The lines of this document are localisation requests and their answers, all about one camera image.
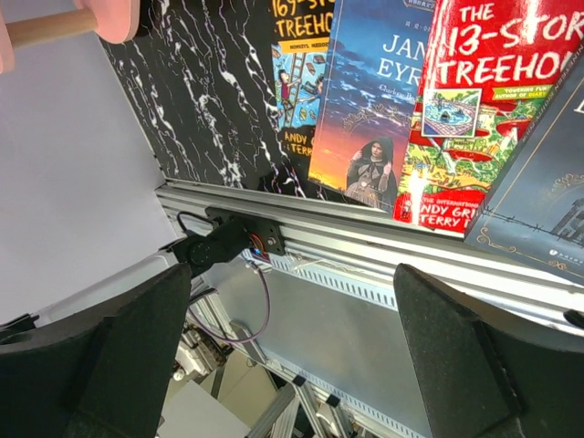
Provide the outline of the Nineteen Eighty-Four blue book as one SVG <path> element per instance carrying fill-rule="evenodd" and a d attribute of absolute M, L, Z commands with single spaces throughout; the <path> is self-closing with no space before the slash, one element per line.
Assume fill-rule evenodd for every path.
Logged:
<path fill-rule="evenodd" d="M 583 281 L 583 50 L 572 55 L 466 228 L 467 244 Z"/>

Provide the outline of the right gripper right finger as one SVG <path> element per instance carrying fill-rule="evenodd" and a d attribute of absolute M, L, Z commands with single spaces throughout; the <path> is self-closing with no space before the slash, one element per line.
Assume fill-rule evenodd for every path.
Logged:
<path fill-rule="evenodd" d="M 400 264 L 401 324 L 434 437 L 580 437 L 583 338 Z"/>

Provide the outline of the Jane Eyre blue book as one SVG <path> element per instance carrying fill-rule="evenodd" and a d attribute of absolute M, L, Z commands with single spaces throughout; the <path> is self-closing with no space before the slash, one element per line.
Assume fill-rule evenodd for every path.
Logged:
<path fill-rule="evenodd" d="M 310 180 L 392 213 L 434 6 L 336 3 Z"/>

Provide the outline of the aluminium rail frame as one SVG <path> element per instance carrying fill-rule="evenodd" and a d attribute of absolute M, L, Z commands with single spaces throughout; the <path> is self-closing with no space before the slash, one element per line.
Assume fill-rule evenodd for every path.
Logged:
<path fill-rule="evenodd" d="M 169 216 L 189 213 L 187 224 L 204 233 L 207 207 L 264 217 L 280 223 L 285 254 L 267 261 L 349 273 L 393 288 L 399 264 L 415 266 L 467 295 L 560 331 L 582 335 L 564 312 L 583 307 L 583 290 L 566 280 L 476 251 L 456 237 L 399 225 L 384 213 L 346 204 L 168 182 L 157 197 Z M 383 308 L 274 271 L 253 274 L 256 257 L 243 253 L 216 266 L 204 281 L 217 294 L 198 312 L 220 332 L 262 329 L 241 346 L 248 357 L 297 389 L 309 418 L 329 395 L 340 412 L 380 437 L 427 437 L 431 430 L 415 379 L 398 310 Z"/>

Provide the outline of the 13-Storey Treehouse red book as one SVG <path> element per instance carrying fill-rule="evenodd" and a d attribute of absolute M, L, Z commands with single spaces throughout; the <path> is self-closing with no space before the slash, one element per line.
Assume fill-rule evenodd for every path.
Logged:
<path fill-rule="evenodd" d="M 582 38 L 580 1 L 437 2 L 394 218 L 463 232 Z"/>

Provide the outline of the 169-Storey Treehouse black book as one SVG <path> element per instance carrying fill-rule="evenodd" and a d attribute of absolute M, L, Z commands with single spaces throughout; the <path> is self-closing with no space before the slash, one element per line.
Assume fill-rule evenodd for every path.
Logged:
<path fill-rule="evenodd" d="M 272 66 L 278 138 L 287 152 L 308 159 L 323 90 L 333 1 L 272 0 Z"/>

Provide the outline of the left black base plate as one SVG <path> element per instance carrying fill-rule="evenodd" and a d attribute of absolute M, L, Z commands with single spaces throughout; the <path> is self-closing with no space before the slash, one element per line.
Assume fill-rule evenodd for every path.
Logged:
<path fill-rule="evenodd" d="M 207 207 L 205 213 L 214 224 L 212 237 L 219 237 L 223 242 L 239 245 L 243 249 L 253 247 L 263 254 L 285 254 L 279 222 L 217 207 Z"/>

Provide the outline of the pink three-tier shelf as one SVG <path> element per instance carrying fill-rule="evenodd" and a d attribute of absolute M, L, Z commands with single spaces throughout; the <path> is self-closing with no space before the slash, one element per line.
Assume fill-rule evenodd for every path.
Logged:
<path fill-rule="evenodd" d="M 76 1 L 66 12 L 16 22 L 1 20 L 1 71 L 15 67 L 15 50 L 93 32 L 111 44 L 132 40 L 140 22 L 140 0 Z"/>

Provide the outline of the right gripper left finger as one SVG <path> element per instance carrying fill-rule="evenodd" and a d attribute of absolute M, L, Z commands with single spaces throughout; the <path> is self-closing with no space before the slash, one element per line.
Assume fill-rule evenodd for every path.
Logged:
<path fill-rule="evenodd" d="M 3 329 L 2 436 L 154 436 L 190 290 L 176 265 L 43 327 Z"/>

